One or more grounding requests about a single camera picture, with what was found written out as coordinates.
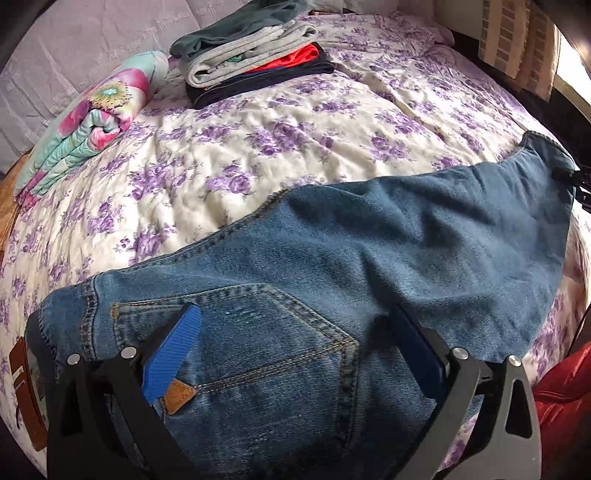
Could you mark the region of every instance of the floral bedspread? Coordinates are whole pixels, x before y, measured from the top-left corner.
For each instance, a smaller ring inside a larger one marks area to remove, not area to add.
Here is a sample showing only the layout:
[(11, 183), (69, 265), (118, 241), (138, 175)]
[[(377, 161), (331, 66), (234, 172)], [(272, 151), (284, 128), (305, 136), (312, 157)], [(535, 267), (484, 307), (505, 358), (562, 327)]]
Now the floral bedspread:
[[(116, 145), (21, 214), (0, 271), (0, 413), (42, 471), (45, 452), (16, 425), (8, 353), (52, 290), (173, 252), (288, 186), (496, 162), (528, 129), (551, 136), (450, 48), (442, 27), (401, 14), (305, 20), (318, 26), (334, 74), (195, 111), (175, 70)], [(583, 314), (589, 225), (576, 205), (560, 288), (524, 359), (532, 382), (562, 358)]]

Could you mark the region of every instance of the leather tag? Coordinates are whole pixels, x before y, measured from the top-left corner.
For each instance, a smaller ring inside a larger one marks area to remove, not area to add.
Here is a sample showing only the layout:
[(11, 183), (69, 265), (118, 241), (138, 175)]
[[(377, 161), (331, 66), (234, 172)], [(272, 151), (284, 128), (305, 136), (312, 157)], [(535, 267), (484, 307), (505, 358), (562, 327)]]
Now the leather tag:
[(14, 390), (17, 394), (18, 407), (22, 420), (33, 444), (35, 451), (43, 450), (47, 446), (47, 430), (33, 391), (33, 381), (27, 362), (27, 346), (25, 339), (19, 338), (17, 344), (8, 355), (12, 371)]
[(176, 378), (168, 387), (168, 391), (164, 396), (164, 406), (169, 415), (178, 412), (180, 407), (185, 405), (189, 400), (195, 396), (195, 389)]

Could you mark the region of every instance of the folded blanket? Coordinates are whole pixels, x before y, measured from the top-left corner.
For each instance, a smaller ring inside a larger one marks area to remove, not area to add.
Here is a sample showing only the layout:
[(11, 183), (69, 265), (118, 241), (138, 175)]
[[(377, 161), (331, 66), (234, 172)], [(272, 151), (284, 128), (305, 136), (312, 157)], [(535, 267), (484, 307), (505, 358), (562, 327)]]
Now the folded blanket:
[(195, 88), (187, 83), (187, 96), (191, 99), (193, 107), (200, 110), (207, 105), (238, 95), (239, 93), (251, 92), (304, 75), (333, 73), (335, 68), (328, 61), (322, 47), (317, 43), (311, 45), (317, 51), (318, 56), (315, 59), (293, 67), (276, 67), (260, 72), (243, 73), (208, 89)]
[(224, 43), (239, 40), (264, 27), (289, 22), (307, 9), (307, 0), (252, 0), (219, 22), (179, 38), (170, 47), (170, 54), (188, 63)]
[(33, 148), (13, 194), (31, 207), (73, 168), (100, 153), (125, 132), (168, 73), (166, 55), (140, 53), (78, 96)]
[(189, 63), (181, 62), (186, 82), (207, 88), (280, 59), (310, 44), (317, 35), (314, 25), (292, 20), (213, 48)]

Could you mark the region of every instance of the metal bolt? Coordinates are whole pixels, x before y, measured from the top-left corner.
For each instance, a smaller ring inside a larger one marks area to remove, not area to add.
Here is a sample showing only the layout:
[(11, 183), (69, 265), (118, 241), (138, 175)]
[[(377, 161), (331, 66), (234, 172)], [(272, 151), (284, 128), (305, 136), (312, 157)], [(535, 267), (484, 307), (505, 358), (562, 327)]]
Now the metal bolt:
[(456, 357), (458, 360), (466, 360), (469, 355), (466, 349), (463, 349), (461, 346), (457, 346), (452, 350), (453, 356)]
[(511, 365), (513, 365), (514, 367), (520, 367), (521, 366), (521, 360), (519, 359), (518, 356), (515, 355), (509, 355), (509, 363)]
[(126, 346), (123, 350), (121, 350), (121, 356), (126, 360), (130, 360), (135, 357), (136, 353), (138, 353), (138, 351), (134, 346)]
[(68, 357), (68, 365), (76, 365), (80, 361), (80, 355), (73, 353)]

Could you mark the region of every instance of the blue denim jeans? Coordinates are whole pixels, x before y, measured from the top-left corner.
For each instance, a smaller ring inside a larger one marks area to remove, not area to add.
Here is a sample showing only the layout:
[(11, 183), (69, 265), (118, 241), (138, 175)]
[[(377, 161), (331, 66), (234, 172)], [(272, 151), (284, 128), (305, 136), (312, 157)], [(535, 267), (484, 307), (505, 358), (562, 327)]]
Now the blue denim jeans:
[(173, 254), (51, 293), (27, 339), (58, 376), (71, 353), (113, 357), (194, 302), (202, 331), (177, 378), (196, 395), (154, 408), (201, 472), (379, 479), (434, 407), (393, 305), (477, 358), (525, 354), (564, 262), (574, 191), (555, 167), (574, 163), (528, 132), (499, 164), (284, 191)]

